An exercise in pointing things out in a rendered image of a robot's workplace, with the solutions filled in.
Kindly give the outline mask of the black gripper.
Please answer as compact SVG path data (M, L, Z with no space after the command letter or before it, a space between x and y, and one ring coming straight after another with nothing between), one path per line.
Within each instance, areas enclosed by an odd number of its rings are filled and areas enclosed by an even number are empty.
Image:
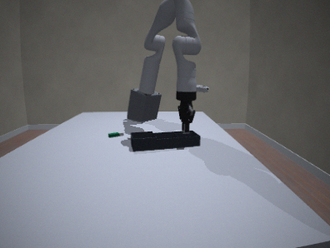
M196 100L197 92L177 92L176 98L181 101L178 106L179 117L182 122L183 133L189 133L189 123L193 123L195 110L192 101Z

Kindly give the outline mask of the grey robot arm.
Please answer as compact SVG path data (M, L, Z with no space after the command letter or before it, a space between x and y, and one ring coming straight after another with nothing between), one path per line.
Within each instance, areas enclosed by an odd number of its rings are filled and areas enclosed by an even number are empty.
M201 51L202 45L195 27L193 6L189 0L164 0L157 10L144 42L145 49L156 53L144 58L139 86L142 93L154 94L165 46L165 37L157 34L170 26L175 18L177 30L187 34L176 36L172 41L177 62L177 92L208 92L208 87L197 85L195 62L190 62L183 56L198 55Z

